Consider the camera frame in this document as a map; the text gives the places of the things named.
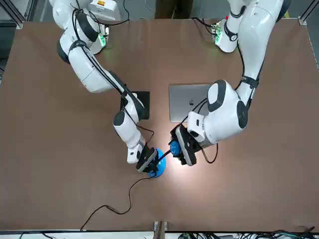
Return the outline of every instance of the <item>silver laptop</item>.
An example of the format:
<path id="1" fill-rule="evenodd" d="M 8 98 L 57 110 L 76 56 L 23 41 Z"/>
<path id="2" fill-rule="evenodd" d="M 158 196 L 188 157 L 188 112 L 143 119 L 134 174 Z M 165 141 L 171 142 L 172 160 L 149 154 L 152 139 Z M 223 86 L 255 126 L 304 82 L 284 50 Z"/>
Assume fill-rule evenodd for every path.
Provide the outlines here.
<path id="1" fill-rule="evenodd" d="M 188 112 L 207 98 L 207 92 L 211 85 L 170 85 L 169 86 L 169 118 L 170 122 L 181 122 Z M 207 105 L 200 110 L 203 116 L 208 115 Z"/>

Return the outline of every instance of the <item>wire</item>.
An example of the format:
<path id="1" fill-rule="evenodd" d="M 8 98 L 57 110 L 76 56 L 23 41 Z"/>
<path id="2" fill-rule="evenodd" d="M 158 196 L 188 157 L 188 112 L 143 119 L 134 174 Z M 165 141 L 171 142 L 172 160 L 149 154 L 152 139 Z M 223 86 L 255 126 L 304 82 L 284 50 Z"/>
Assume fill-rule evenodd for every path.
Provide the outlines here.
<path id="1" fill-rule="evenodd" d="M 94 19 L 96 20 L 95 22 L 98 24 L 98 26 L 99 26 L 99 34 L 101 34 L 101 24 L 100 23 L 98 23 L 98 19 L 97 19 L 97 17 L 96 17 L 96 15 L 94 15 L 94 13 L 93 12 L 91 12 L 91 11 L 89 11 L 89 14 L 90 14 L 90 17 L 93 19 L 93 21 L 94 21 Z"/>
<path id="2" fill-rule="evenodd" d="M 56 239 L 55 237 L 50 237 L 48 236 L 47 234 L 45 234 L 45 232 L 40 232 L 42 235 L 44 235 L 46 238 L 49 238 L 49 239 Z M 29 232 L 22 232 L 19 239 L 22 239 L 23 235 L 24 234 L 29 234 Z"/>
<path id="3" fill-rule="evenodd" d="M 199 102 L 193 109 L 192 109 L 192 111 L 194 111 L 195 109 L 197 109 L 199 106 L 200 106 L 200 104 L 202 104 L 204 101 L 206 101 L 207 100 L 207 98 L 205 98 L 204 100 L 202 100 L 201 102 Z M 188 118 L 188 115 L 176 126 L 176 127 L 178 127 L 179 125 L 181 125 L 182 123 L 184 123 L 185 122 L 185 120 L 187 120 L 187 118 Z"/>
<path id="4" fill-rule="evenodd" d="M 203 106 L 207 103 L 207 101 L 204 101 L 201 106 L 199 107 L 197 113 L 199 114 L 200 110 L 203 108 Z"/>
<path id="5" fill-rule="evenodd" d="M 123 24 L 123 23 L 125 23 L 125 22 L 127 22 L 127 21 L 130 21 L 130 12 L 129 12 L 129 11 L 126 9 L 126 7 L 125 7 L 125 0 L 123 0 L 123 8 L 124 8 L 124 10 L 127 12 L 127 14 L 128 14 L 128 18 L 127 18 L 126 20 L 124 20 L 124 21 L 121 21 L 121 22 L 118 22 L 118 23 L 114 23 L 114 24 L 109 24 L 109 23 L 104 24 L 104 23 L 101 23 L 98 19 L 93 20 L 93 21 L 95 21 L 95 22 L 98 23 L 98 24 L 104 25 L 104 26 L 116 26 L 116 25 Z"/>
<path id="6" fill-rule="evenodd" d="M 145 0 L 144 2 L 145 2 L 145 6 L 146 6 L 150 11 L 152 11 L 152 9 L 148 6 L 146 0 Z"/>
<path id="7" fill-rule="evenodd" d="M 211 25 L 205 23 L 204 20 L 200 20 L 198 17 L 195 17 L 195 16 L 194 16 L 194 17 L 192 17 L 191 19 L 197 20 L 200 24 L 202 24 L 202 25 L 204 25 L 204 26 L 211 27 Z"/>
<path id="8" fill-rule="evenodd" d="M 80 13 L 81 9 L 74 9 L 73 12 L 72 12 L 72 24 L 73 24 L 73 29 L 75 31 L 75 35 L 77 37 L 78 40 L 80 40 L 80 37 L 79 37 L 79 34 L 78 34 L 78 31 L 77 31 L 77 28 L 76 28 L 76 21 L 77 21 L 77 16 L 78 16 L 78 13 Z M 93 66 L 95 66 L 95 68 L 98 70 L 98 72 L 110 83 L 111 86 L 113 86 L 120 94 L 122 94 L 121 90 L 119 89 L 119 87 L 106 75 L 106 73 L 103 71 L 101 65 L 96 61 L 96 59 L 94 57 L 90 57 L 88 55 L 88 53 L 86 52 L 86 49 L 84 49 L 84 46 L 81 46 L 82 48 L 82 51 L 84 52 L 84 54 L 86 55 L 86 57 L 89 59 L 89 61 L 92 63 Z M 131 120 L 134 122 L 134 120 L 132 119 L 132 117 L 130 116 L 130 114 L 127 112 L 127 110 L 125 109 L 126 113 L 128 114 L 128 116 L 131 118 Z M 154 136 L 155 132 L 153 130 L 150 130 L 150 129 L 147 129 L 147 128 L 144 128 L 142 126 L 139 126 L 137 125 L 135 122 L 134 124 L 136 125 L 136 127 L 138 128 L 141 128 L 145 131 L 148 131 L 148 132 L 151 132 L 152 135 L 151 137 L 149 138 L 149 140 L 147 141 L 147 143 L 149 143 L 152 139 L 152 137 Z"/>
<path id="9" fill-rule="evenodd" d="M 98 207 L 96 210 L 94 210 L 94 211 L 91 213 L 91 215 L 89 216 L 89 218 L 86 220 L 86 222 L 85 222 L 85 223 L 83 224 L 83 226 L 81 227 L 80 231 L 82 231 L 82 230 L 84 229 L 85 225 L 90 221 L 90 219 L 92 218 L 92 216 L 93 216 L 98 210 L 100 210 L 101 208 L 104 208 L 104 207 L 105 207 L 105 208 L 107 208 L 108 210 L 112 211 L 113 213 L 116 213 L 117 215 L 124 215 L 124 214 L 128 213 L 128 212 L 131 210 L 131 208 L 132 208 L 131 189 L 132 189 L 137 183 L 139 183 L 139 182 L 141 182 L 141 181 L 143 181 L 143 180 L 152 179 L 152 178 L 155 178 L 155 177 L 156 177 L 156 174 L 155 174 L 154 176 L 152 176 L 152 177 L 141 178 L 141 179 L 137 180 L 135 183 L 132 184 L 132 186 L 131 186 L 130 189 L 129 189 L 130 206 L 129 206 L 129 208 L 128 208 L 126 211 L 124 211 L 124 212 L 121 213 L 121 212 L 119 212 L 118 210 L 116 210 L 115 208 L 113 208 L 113 207 L 111 207 L 111 206 L 109 206 L 109 205 L 102 205 L 102 206 Z"/>
<path id="10" fill-rule="evenodd" d="M 207 30 L 207 32 L 210 34 L 210 35 L 216 35 L 216 34 L 214 34 L 213 32 L 212 32 L 212 26 L 210 26 L 210 30 L 208 29 L 208 27 L 206 26 L 206 23 L 205 23 L 205 20 L 202 18 L 202 21 L 203 21 L 203 23 L 205 24 L 204 26 L 205 26 L 205 28 L 206 28 L 206 30 Z"/>
<path id="11" fill-rule="evenodd" d="M 126 110 L 126 108 L 123 107 L 122 110 L 124 110 L 124 111 L 128 114 L 128 116 L 131 118 L 131 120 L 133 121 L 133 123 L 135 124 L 136 127 L 141 128 L 141 129 L 143 129 L 143 130 L 145 130 L 145 131 L 148 131 L 148 132 L 151 132 L 151 133 L 152 133 L 151 137 L 150 137 L 149 140 L 146 142 L 146 144 L 148 144 L 148 143 L 151 141 L 151 139 L 153 138 L 155 132 L 154 132 L 153 130 L 148 129 L 148 128 L 144 128 L 144 127 L 142 127 L 142 126 L 137 125 L 137 124 L 135 123 L 135 121 L 133 120 L 133 118 L 130 116 L 129 112 Z"/>
<path id="12" fill-rule="evenodd" d="M 77 21 L 77 16 L 78 13 L 83 12 L 83 10 L 81 9 L 77 9 L 75 8 L 72 12 L 72 24 L 73 24 L 73 29 L 75 31 L 75 35 L 77 37 L 78 40 L 80 40 L 77 28 L 76 28 L 76 21 Z M 111 81 L 111 79 L 106 75 L 106 73 L 103 71 L 102 67 L 96 62 L 96 59 L 94 59 L 93 57 L 90 57 L 88 55 L 88 53 L 86 52 L 86 50 L 84 49 L 84 47 L 82 46 L 82 51 L 84 52 L 84 54 L 86 55 L 86 57 L 89 59 L 89 61 L 91 62 L 91 64 L 93 66 L 95 66 L 95 68 L 97 69 L 97 71 L 109 82 L 109 84 L 111 86 L 113 86 L 120 94 L 122 94 L 121 90 L 119 89 L 119 87 L 113 82 Z"/>
<path id="13" fill-rule="evenodd" d="M 203 102 L 200 106 L 200 108 L 198 109 L 197 113 L 199 114 L 200 113 L 200 110 L 203 108 L 203 106 L 207 103 L 207 100 L 205 102 Z M 203 156 L 205 158 L 205 161 L 209 164 L 212 164 L 216 161 L 217 159 L 217 156 L 218 156 L 218 143 L 216 144 L 216 154 L 215 154 L 215 157 L 213 159 L 213 161 L 209 161 L 208 158 L 207 158 L 207 155 L 205 153 L 205 150 L 199 145 L 199 143 L 197 142 L 198 146 L 200 147 L 200 150 L 201 152 L 203 153 Z"/>
<path id="14" fill-rule="evenodd" d="M 49 239 L 56 239 L 56 238 L 54 238 L 54 237 L 50 237 L 50 236 L 48 236 L 48 235 L 46 235 L 45 233 L 41 233 L 42 235 L 44 235 L 46 238 L 49 238 Z"/>
<path id="15" fill-rule="evenodd" d="M 24 234 L 28 234 L 28 233 L 27 233 L 27 232 L 22 232 L 21 235 L 20 235 L 20 237 L 19 237 L 19 239 L 22 239 L 22 237 L 23 237 Z"/>

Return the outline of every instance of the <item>table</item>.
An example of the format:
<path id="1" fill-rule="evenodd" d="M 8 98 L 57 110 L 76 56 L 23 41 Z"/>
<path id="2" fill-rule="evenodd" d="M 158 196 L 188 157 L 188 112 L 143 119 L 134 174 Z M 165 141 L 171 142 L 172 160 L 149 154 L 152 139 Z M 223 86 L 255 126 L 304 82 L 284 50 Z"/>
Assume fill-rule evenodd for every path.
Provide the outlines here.
<path id="1" fill-rule="evenodd" d="M 126 162 L 113 129 L 115 90 L 90 94 L 59 59 L 62 30 L 26 22 L 15 34 L 0 88 L 0 229 L 80 229 L 103 204 L 124 211 L 142 175 Z M 224 54 L 192 20 L 140 20 L 111 29 L 98 60 L 129 88 L 151 92 L 151 146 L 169 149 L 168 86 L 226 79 L 238 51 Z M 319 74 L 307 29 L 283 19 L 269 42 L 248 127 L 219 144 L 216 162 L 193 167 L 167 157 L 164 175 L 132 190 L 123 216 L 101 210 L 90 230 L 319 232 Z M 215 147 L 207 149 L 215 155 Z"/>

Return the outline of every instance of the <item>blue object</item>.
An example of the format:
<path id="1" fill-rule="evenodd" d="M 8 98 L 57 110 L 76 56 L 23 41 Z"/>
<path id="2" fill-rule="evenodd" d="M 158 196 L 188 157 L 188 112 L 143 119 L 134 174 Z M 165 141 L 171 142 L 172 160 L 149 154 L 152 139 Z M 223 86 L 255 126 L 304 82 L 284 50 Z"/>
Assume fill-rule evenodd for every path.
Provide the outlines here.
<path id="1" fill-rule="evenodd" d="M 180 145 L 177 141 L 173 141 L 172 143 L 170 143 L 170 151 L 171 151 L 173 156 L 179 155 L 181 148 L 180 148 Z"/>
<path id="2" fill-rule="evenodd" d="M 162 157 L 163 156 L 163 152 L 160 150 L 160 149 L 156 149 L 157 151 L 158 151 L 158 153 L 159 153 L 159 158 L 160 157 Z M 156 172 L 156 176 L 155 176 L 155 173 L 154 172 L 150 172 L 150 173 L 148 173 L 148 175 L 150 176 L 150 177 L 160 177 L 163 173 L 164 173 L 164 171 L 165 171 L 165 168 L 166 168 L 166 157 L 164 157 L 164 158 L 162 158 L 161 159 L 161 161 L 158 163 L 158 165 L 157 165 L 157 168 L 158 168 L 158 171 Z"/>

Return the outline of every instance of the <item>white robot link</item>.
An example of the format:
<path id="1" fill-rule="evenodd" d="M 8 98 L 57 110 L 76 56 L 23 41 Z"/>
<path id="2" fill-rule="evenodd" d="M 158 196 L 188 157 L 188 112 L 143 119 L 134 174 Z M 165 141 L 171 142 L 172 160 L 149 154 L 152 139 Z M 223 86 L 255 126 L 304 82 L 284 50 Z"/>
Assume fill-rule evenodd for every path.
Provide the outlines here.
<path id="1" fill-rule="evenodd" d="M 64 29 L 57 43 L 62 60 L 69 63 L 75 74 L 91 93 L 116 89 L 126 104 L 114 118 L 113 126 L 118 136 L 128 147 L 128 163 L 136 163 L 139 172 L 151 172 L 156 166 L 151 162 L 158 159 L 158 152 L 149 148 L 137 128 L 140 120 L 147 119 L 149 111 L 137 95 L 111 71 L 105 70 L 94 54 L 101 51 L 100 36 L 105 26 L 92 19 L 86 9 L 91 0 L 50 0 L 56 23 Z"/>
<path id="2" fill-rule="evenodd" d="M 248 109 L 259 84 L 270 34 L 287 11 L 290 0 L 228 0 L 227 20 L 212 26 L 213 40 L 223 52 L 233 52 L 238 45 L 243 74 L 233 89 L 218 80 L 208 90 L 208 115 L 189 112 L 187 129 L 178 125 L 171 131 L 181 151 L 173 155 L 182 164 L 196 163 L 195 152 L 240 133 L 248 122 Z"/>

